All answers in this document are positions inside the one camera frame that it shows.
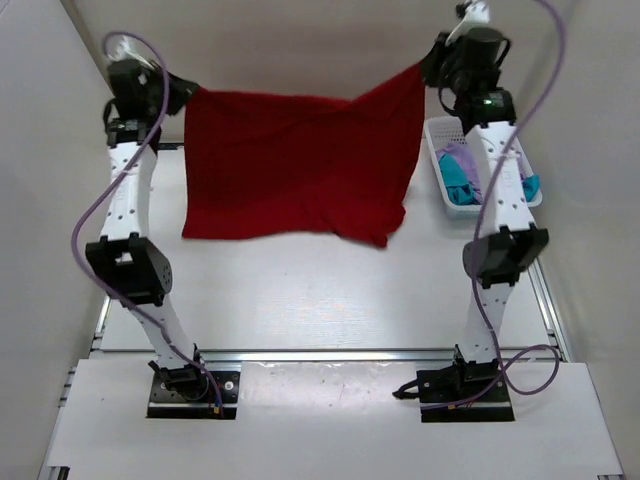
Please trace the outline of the red t shirt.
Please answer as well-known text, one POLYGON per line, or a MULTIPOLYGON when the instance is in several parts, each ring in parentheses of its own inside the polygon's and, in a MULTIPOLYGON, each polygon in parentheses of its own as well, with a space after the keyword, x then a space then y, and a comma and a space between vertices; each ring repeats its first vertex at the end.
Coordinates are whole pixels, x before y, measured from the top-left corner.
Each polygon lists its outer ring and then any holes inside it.
POLYGON ((410 66, 354 98, 199 89, 186 106, 186 239, 329 233, 385 248, 417 165, 410 66))

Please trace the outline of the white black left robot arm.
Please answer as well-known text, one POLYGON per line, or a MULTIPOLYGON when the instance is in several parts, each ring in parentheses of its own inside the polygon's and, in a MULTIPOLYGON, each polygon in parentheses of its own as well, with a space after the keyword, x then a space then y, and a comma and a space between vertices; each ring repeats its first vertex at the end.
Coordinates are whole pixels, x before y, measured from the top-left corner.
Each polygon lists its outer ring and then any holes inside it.
POLYGON ((195 83, 163 75, 159 65, 117 60, 107 68, 113 98, 103 123, 111 178, 119 184, 111 196, 97 241, 85 247, 94 274, 117 292, 145 331, 156 357, 156 378, 187 401, 209 393, 210 377, 200 352, 184 332, 171 304, 173 272, 169 259, 149 237, 151 180, 157 164, 163 113, 177 113, 195 83))

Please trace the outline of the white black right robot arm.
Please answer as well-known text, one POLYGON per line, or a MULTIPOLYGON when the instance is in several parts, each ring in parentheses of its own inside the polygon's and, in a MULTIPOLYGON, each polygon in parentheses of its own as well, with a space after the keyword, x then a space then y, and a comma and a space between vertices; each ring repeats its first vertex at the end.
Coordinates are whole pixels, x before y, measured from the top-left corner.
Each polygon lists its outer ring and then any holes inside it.
POLYGON ((504 385, 497 339, 506 305, 521 274, 549 242, 522 187, 512 96, 498 85, 510 47, 510 40, 490 27, 472 27, 459 36, 442 32, 420 64, 427 86, 455 96, 446 111, 461 122, 482 196, 474 237, 463 250, 472 285, 464 337, 452 366, 426 383, 429 390, 449 386, 464 400, 504 385))

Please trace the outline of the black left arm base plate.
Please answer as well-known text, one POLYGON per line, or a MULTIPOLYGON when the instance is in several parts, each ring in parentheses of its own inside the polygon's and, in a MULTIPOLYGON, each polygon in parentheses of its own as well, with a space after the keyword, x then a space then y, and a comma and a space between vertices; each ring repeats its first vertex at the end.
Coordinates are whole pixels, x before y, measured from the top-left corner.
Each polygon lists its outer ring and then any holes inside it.
POLYGON ((161 368, 150 361, 154 371, 146 417, 150 419, 234 420, 240 393, 241 369, 222 366, 210 370, 215 381, 188 364, 180 369, 161 368))

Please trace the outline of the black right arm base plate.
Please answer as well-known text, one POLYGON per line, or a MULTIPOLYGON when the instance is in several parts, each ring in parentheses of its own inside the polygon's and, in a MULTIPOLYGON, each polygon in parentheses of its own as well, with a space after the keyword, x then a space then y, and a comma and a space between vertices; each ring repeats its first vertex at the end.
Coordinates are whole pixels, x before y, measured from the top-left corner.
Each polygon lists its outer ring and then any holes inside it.
POLYGON ((497 360, 468 362, 455 353, 452 364, 423 369, 392 393, 418 400, 423 423, 513 422, 515 414, 497 360))

